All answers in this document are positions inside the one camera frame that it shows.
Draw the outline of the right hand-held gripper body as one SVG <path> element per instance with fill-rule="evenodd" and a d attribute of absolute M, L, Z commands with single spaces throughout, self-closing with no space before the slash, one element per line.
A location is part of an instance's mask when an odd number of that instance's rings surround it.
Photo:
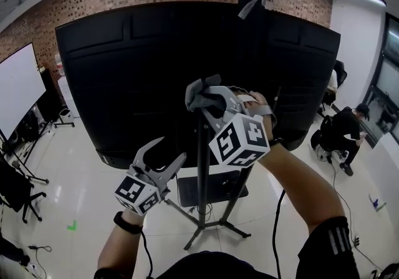
<path fill-rule="evenodd" d="M 220 165 L 248 168 L 267 154 L 270 146 L 262 116 L 250 115 L 239 101 L 242 110 L 226 110 L 227 123 L 221 131 L 215 131 L 209 147 Z"/>

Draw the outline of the person's right hand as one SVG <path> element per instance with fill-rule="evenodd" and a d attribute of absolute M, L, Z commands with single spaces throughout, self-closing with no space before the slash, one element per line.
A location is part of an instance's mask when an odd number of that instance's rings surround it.
<path fill-rule="evenodd" d="M 259 92 L 254 91 L 250 91 L 249 93 L 238 91 L 236 95 L 239 96 L 239 99 L 243 102 L 244 107 L 248 110 L 250 115 L 262 116 L 266 136 L 269 141 L 272 140 L 274 138 L 272 129 L 276 119 L 266 98 Z"/>

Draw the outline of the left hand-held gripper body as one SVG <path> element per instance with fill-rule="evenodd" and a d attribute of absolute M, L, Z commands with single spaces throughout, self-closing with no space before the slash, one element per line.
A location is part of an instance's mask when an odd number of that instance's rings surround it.
<path fill-rule="evenodd" d="M 153 170 L 145 164 L 132 164 L 115 191 L 122 206 L 137 215 L 145 215 L 168 194 L 171 169 Z"/>

